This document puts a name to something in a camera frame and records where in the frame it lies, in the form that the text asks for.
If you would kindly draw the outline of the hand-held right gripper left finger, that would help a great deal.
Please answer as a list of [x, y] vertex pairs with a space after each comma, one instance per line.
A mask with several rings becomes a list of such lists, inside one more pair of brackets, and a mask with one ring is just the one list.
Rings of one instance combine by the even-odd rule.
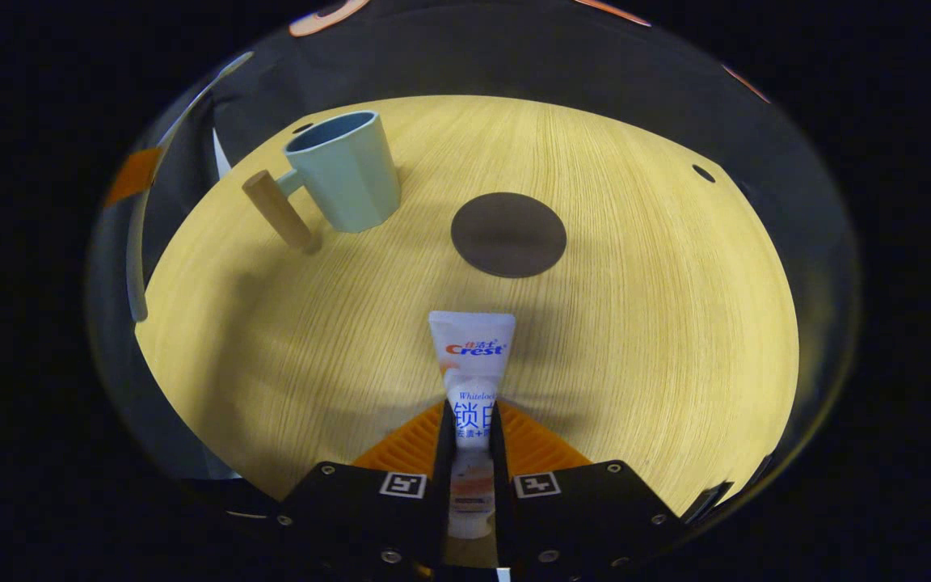
[[355, 461], [320, 462], [281, 501], [308, 582], [436, 582], [449, 520], [453, 413], [437, 403]]

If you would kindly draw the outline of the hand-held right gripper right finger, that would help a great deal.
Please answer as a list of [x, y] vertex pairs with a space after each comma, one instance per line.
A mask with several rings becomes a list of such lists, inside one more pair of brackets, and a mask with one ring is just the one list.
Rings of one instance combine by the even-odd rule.
[[492, 416], [496, 559], [508, 582], [626, 582], [689, 527], [624, 461], [592, 463], [504, 401]]

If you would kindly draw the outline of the dark brown round coaster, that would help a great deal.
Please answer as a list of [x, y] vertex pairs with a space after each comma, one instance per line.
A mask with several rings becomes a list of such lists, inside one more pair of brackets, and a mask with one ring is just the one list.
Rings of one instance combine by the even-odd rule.
[[452, 217], [450, 237], [470, 266], [503, 279], [541, 275], [567, 248], [562, 218], [516, 192], [491, 192], [463, 204]]

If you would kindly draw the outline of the white toothpaste tube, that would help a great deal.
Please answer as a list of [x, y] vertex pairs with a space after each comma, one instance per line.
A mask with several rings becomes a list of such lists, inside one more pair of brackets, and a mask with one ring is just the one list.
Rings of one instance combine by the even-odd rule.
[[515, 331], [514, 314], [435, 310], [428, 315], [452, 412], [448, 534], [480, 539], [495, 513], [494, 412]]

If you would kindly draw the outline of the light blue cup wooden handle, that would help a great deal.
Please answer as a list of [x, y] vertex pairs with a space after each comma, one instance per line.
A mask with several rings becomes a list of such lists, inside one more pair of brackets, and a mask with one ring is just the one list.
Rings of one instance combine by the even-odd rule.
[[296, 133], [284, 147], [291, 169], [275, 178], [259, 171], [242, 189], [255, 209], [290, 247], [307, 247], [313, 235], [289, 203], [304, 188], [336, 231], [360, 233], [387, 221], [402, 201], [381, 116], [348, 112]]

